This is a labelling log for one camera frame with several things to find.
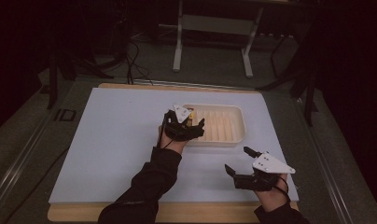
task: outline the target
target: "wire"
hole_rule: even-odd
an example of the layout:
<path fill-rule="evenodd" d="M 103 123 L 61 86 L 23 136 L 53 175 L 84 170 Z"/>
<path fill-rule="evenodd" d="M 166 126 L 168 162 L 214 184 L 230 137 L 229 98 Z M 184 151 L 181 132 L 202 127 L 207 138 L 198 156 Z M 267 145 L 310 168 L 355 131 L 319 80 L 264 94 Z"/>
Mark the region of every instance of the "wire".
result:
<path fill-rule="evenodd" d="M 171 140 L 165 147 L 163 147 L 163 149 L 167 148 L 169 145 L 171 145 L 171 143 L 173 142 L 174 140 Z"/>
<path fill-rule="evenodd" d="M 278 176 L 278 178 L 280 180 L 282 180 L 286 184 L 286 186 L 287 186 L 287 190 L 286 191 L 288 192 L 288 184 L 287 184 L 286 180 L 284 178 L 282 178 L 280 175 Z"/>
<path fill-rule="evenodd" d="M 287 201 L 290 203 L 290 197 L 288 196 L 287 192 L 280 189 L 279 187 L 276 187 L 276 186 L 273 186 L 274 189 L 277 189 L 278 191 L 280 191 L 281 193 L 283 193 L 285 195 L 285 197 L 287 198 Z"/>
<path fill-rule="evenodd" d="M 157 147 L 158 148 L 161 147 L 161 139 L 162 139 L 162 134 L 165 131 L 166 119 L 167 119 L 167 116 L 166 116 L 166 114 L 164 114 L 164 118 L 162 120 L 161 129 L 160 129 L 160 133 L 159 133 L 159 140 L 157 141 Z"/>
<path fill-rule="evenodd" d="M 128 64 L 127 83 L 128 83 L 128 84 L 133 84 L 133 81 L 134 81 L 135 79 L 143 78 L 143 77 L 144 77 L 145 79 L 147 79 L 147 80 L 151 83 L 151 85 L 154 85 L 153 82 L 151 81 L 151 79 L 148 77 L 148 75 L 150 74 L 150 71 L 149 71 L 148 69 L 146 69 L 145 67 L 142 67 L 142 66 L 138 65 L 138 64 L 135 62 L 136 59 L 137 59 L 137 57 L 138 57 L 138 55 L 139 55 L 139 46 L 138 46 L 137 44 L 133 43 L 132 41 L 130 41 L 129 43 L 135 46 L 135 48 L 136 48 L 136 52 L 135 52 L 133 58 L 132 58 L 129 54 L 127 54 L 127 56 L 126 56 L 127 64 Z M 136 78 L 133 78 L 133 66 L 136 68 L 136 70 L 137 70 L 142 76 L 140 76 L 140 77 L 136 77 Z M 141 69 L 145 69 L 147 73 L 146 73 L 146 74 L 143 73 L 143 72 L 141 71 Z"/>
<path fill-rule="evenodd" d="M 22 202 L 17 205 L 17 207 L 8 215 L 6 221 L 4 222 L 5 224 L 8 223 L 11 218 L 22 208 L 22 206 L 28 201 L 28 199 L 32 196 L 32 194 L 35 192 L 35 190 L 40 186 L 40 184 L 43 182 L 43 180 L 46 178 L 46 176 L 49 174 L 49 171 L 52 169 L 52 167 L 57 163 L 57 161 L 69 150 L 70 147 L 65 149 L 59 156 L 58 158 L 51 164 L 51 166 L 47 169 L 46 173 L 43 174 L 43 176 L 40 178 L 40 180 L 36 183 L 36 185 L 32 188 L 32 190 L 29 192 L 28 195 L 22 200 Z"/>
<path fill-rule="evenodd" d="M 162 37 L 164 35 L 171 34 L 171 33 L 175 32 L 175 31 L 177 31 L 177 28 L 171 28 L 171 30 L 165 31 L 162 34 L 157 35 L 157 37 Z M 150 38 L 148 36 L 145 36 L 145 38 L 141 38 L 142 35 L 145 35 L 145 33 L 144 32 L 140 32 L 140 33 L 138 33 L 136 35 L 132 35 L 131 36 L 131 40 L 139 41 L 139 42 L 150 42 L 150 41 L 153 40 L 152 38 Z"/>

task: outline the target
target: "black sleeve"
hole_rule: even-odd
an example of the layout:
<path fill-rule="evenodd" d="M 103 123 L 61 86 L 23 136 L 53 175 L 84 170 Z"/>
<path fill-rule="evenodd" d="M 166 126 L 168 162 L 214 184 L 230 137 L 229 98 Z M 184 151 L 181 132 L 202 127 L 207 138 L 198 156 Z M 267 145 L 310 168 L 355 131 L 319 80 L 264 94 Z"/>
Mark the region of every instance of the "black sleeve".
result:
<path fill-rule="evenodd" d="M 175 184 L 181 159 L 175 151 L 153 147 L 150 162 L 133 177 L 131 187 L 102 210 L 98 223 L 154 223 L 158 200 Z"/>
<path fill-rule="evenodd" d="M 261 224 L 309 224 L 302 214 L 291 208 L 290 203 L 271 211 L 265 212 L 264 208 L 260 206 L 255 210 L 256 216 Z"/>

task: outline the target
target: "table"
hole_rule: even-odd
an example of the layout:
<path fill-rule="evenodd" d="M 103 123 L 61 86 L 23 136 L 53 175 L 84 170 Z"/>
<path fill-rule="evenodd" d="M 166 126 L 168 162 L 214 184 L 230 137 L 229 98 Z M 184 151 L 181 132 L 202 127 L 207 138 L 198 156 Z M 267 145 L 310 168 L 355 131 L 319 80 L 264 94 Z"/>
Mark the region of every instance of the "table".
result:
<path fill-rule="evenodd" d="M 234 35 L 248 35 L 246 46 L 242 49 L 242 57 L 244 61 L 244 70 L 247 77 L 253 77 L 252 67 L 250 65 L 249 51 L 252 47 L 253 40 L 258 29 L 259 20 L 263 7 L 257 11 L 254 21 L 224 19 L 215 17 L 204 17 L 188 15 L 183 13 L 183 0 L 179 0 L 178 19 L 177 19 L 177 43 L 174 58 L 174 71 L 180 71 L 180 63 L 182 58 L 182 32 L 183 29 L 217 32 Z"/>
<path fill-rule="evenodd" d="M 135 88 L 139 90 L 170 90 L 170 91 L 204 91 L 193 88 L 165 88 L 148 86 L 127 86 L 103 84 L 101 88 Z M 253 93 L 247 91 L 213 92 Z M 96 221 L 99 213 L 108 203 L 53 203 L 49 209 L 49 219 L 52 221 Z M 158 222 L 219 222 L 219 223 L 253 223 L 256 217 L 253 210 L 258 203 L 250 202 L 215 202 L 215 203 L 168 203 L 162 202 L 157 216 Z"/>

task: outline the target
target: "black cable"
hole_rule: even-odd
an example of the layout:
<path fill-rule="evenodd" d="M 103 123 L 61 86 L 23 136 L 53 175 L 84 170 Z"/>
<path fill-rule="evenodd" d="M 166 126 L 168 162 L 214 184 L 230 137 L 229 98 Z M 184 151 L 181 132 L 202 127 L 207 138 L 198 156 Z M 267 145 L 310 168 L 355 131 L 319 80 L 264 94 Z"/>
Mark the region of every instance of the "black cable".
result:
<path fill-rule="evenodd" d="M 140 79 L 140 78 L 144 77 L 145 79 L 147 79 L 147 80 L 150 82 L 150 84 L 151 84 L 152 86 L 154 86 L 153 81 L 148 77 L 148 75 L 150 74 L 150 71 L 149 71 L 148 69 L 146 69 L 145 67 L 142 67 L 142 66 L 138 65 L 138 64 L 135 63 L 135 62 L 133 62 L 132 65 L 134 65 L 135 68 L 136 68 L 136 70 L 142 75 L 142 76 L 140 76 L 140 77 L 136 77 L 136 78 L 134 78 L 134 79 Z M 147 73 L 144 74 L 140 69 L 145 69 L 145 70 L 147 71 Z"/>
<path fill-rule="evenodd" d="M 135 43 L 133 43 L 132 41 L 129 42 L 130 44 L 134 45 L 135 48 L 136 48 L 136 53 L 135 53 L 135 56 L 133 57 L 133 63 L 136 61 L 138 55 L 139 55 L 139 46 Z"/>
<path fill-rule="evenodd" d="M 287 198 L 287 202 L 290 203 L 290 197 L 288 196 L 287 192 L 280 189 L 279 187 L 276 187 L 276 186 L 273 186 L 274 189 L 277 189 L 278 191 L 280 191 L 282 194 L 285 195 L 285 197 Z"/>
<path fill-rule="evenodd" d="M 10 221 L 10 219 L 17 213 L 18 210 L 28 201 L 28 199 L 32 196 L 32 194 L 35 192 L 35 190 L 39 187 L 39 185 L 43 182 L 43 180 L 46 178 L 46 176 L 49 174 L 49 171 L 52 169 L 52 167 L 57 163 L 57 161 L 69 150 L 69 147 L 65 149 L 58 158 L 51 164 L 51 166 L 47 169 L 46 173 L 43 174 L 43 176 L 40 178 L 40 180 L 36 183 L 36 185 L 32 188 L 32 190 L 29 192 L 28 195 L 22 200 L 22 202 L 8 215 L 5 224 Z"/>
<path fill-rule="evenodd" d="M 163 147 L 163 149 L 166 149 L 169 145 L 171 145 L 171 143 L 173 142 L 174 140 L 171 140 L 165 147 Z"/>
<path fill-rule="evenodd" d="M 281 179 L 287 186 L 287 192 L 288 192 L 288 184 L 284 178 L 282 178 L 280 175 L 278 176 L 279 179 Z"/>
<path fill-rule="evenodd" d="M 127 71 L 127 84 L 133 85 L 133 74 L 132 74 L 132 64 L 130 62 L 130 57 L 127 55 L 127 64 L 128 64 L 128 71 Z"/>
<path fill-rule="evenodd" d="M 157 141 L 157 147 L 160 148 L 161 147 L 161 139 L 162 139 L 162 134 L 164 133 L 165 131 L 165 125 L 166 125 L 166 114 L 164 114 L 164 118 L 162 120 L 162 124 L 161 124 L 161 129 L 160 129 L 160 134 L 159 134 L 159 139 Z"/>

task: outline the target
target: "hand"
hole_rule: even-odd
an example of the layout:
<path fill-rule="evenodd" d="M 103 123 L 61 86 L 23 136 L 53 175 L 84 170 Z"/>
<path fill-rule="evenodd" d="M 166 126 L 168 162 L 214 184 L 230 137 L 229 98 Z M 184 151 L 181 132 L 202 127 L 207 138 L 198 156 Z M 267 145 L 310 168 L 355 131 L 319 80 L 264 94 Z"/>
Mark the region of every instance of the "hand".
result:
<path fill-rule="evenodd" d="M 280 176 L 285 181 L 287 180 L 287 174 L 282 174 Z M 279 179 L 276 187 L 287 192 L 287 185 L 285 181 Z M 277 189 L 272 189 L 270 191 L 255 191 L 255 193 L 258 196 L 265 212 L 271 212 L 287 203 L 287 197 Z"/>
<path fill-rule="evenodd" d="M 183 153 L 183 148 L 185 147 L 186 143 L 188 141 L 184 142 L 177 142 L 172 140 L 170 137 L 168 137 L 165 132 L 162 132 L 162 137 L 161 137 L 161 143 L 160 143 L 160 148 L 167 148 L 171 149 L 180 155 Z"/>

